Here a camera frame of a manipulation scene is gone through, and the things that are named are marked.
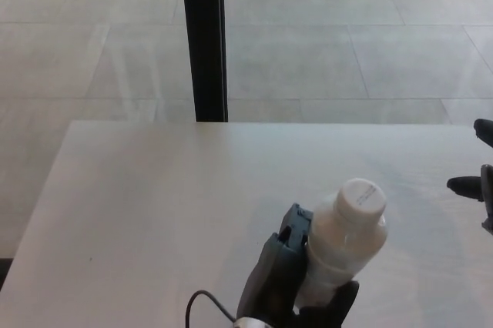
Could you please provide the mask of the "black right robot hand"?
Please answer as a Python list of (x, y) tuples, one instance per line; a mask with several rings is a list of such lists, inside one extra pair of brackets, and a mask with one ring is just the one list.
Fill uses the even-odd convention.
[[(492, 147), (492, 121), (476, 119), (474, 129), (476, 136)], [(451, 178), (447, 181), (447, 187), (459, 196), (475, 199), (485, 204), (487, 218), (481, 225), (492, 234), (492, 165), (482, 165), (480, 176)]]

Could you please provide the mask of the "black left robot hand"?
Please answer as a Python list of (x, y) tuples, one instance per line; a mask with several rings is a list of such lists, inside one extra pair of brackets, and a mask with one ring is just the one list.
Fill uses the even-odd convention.
[(323, 306), (293, 311), (307, 274), (307, 243), (313, 213), (294, 203), (280, 230), (264, 243), (249, 275), (236, 312), (236, 320), (258, 320), (269, 327), (341, 327), (356, 300), (360, 284), (350, 281), (335, 290)]

